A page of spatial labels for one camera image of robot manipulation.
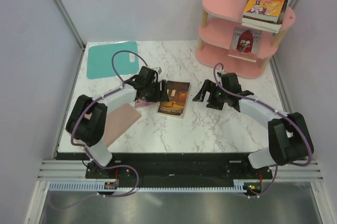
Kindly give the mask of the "dark orange Edward Bulane book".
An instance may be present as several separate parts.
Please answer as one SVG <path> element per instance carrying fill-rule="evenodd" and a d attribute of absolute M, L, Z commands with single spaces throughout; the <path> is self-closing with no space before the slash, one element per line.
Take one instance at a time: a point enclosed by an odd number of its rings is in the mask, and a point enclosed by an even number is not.
<path fill-rule="evenodd" d="M 189 90 L 189 82 L 168 80 L 166 92 L 169 101 L 161 101 L 157 112 L 161 115 L 183 118 Z"/>

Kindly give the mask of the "purple illustrated children's book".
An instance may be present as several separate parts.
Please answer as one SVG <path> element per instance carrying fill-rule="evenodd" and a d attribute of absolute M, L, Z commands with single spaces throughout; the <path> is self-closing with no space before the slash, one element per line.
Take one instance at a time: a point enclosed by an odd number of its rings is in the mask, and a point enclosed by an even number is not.
<path fill-rule="evenodd" d="M 153 106 L 153 105 L 156 105 L 156 103 L 145 101 L 145 100 L 140 100 L 140 99 L 136 100 L 134 103 L 135 108 L 142 108 L 142 107 L 148 107 L 148 106 Z"/>

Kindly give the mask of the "Hamlet red cover book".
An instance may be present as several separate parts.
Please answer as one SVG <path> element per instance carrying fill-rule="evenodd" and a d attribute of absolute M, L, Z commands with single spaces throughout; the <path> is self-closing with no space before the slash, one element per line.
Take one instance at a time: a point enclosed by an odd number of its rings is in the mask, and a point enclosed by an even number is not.
<path fill-rule="evenodd" d="M 261 35 L 261 30 L 236 27 L 229 49 L 229 56 L 256 63 Z"/>

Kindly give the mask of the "Roald Dahl Charlie book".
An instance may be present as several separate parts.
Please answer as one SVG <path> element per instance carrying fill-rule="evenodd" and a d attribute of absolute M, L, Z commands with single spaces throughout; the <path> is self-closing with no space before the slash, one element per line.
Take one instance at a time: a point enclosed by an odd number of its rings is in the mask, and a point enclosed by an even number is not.
<path fill-rule="evenodd" d="M 243 17 L 277 23 L 286 0 L 248 0 Z"/>

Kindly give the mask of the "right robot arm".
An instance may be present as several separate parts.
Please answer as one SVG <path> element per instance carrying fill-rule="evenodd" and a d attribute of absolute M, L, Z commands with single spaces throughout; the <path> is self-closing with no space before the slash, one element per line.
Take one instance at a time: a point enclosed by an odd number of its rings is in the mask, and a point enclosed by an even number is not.
<path fill-rule="evenodd" d="M 214 77 L 214 82 L 209 79 L 204 81 L 193 101 L 203 102 L 209 93 L 208 108 L 222 110 L 224 104 L 228 104 L 256 120 L 268 132 L 268 146 L 250 153 L 248 161 L 241 165 L 244 177 L 254 178 L 260 173 L 260 168 L 267 166 L 307 166 L 311 163 L 314 147 L 300 113 L 278 111 L 259 100 L 251 91 L 242 90 L 235 73 L 216 73 Z"/>

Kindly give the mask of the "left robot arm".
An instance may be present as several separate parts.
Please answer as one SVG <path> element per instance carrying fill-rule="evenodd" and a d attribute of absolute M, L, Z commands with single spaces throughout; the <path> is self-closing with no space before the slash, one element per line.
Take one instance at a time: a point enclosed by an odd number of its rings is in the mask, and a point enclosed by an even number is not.
<path fill-rule="evenodd" d="M 143 66 L 138 74 L 122 80 L 121 86 L 114 90 L 95 99 L 86 95 L 77 98 L 66 131 L 71 134 L 71 144 L 82 147 L 90 160 L 98 165 L 97 172 L 103 178 L 111 178 L 116 171 L 110 162 L 112 153 L 103 139 L 107 115 L 137 100 L 148 103 L 169 101 L 167 80 L 160 80 L 159 74 L 156 69 Z"/>

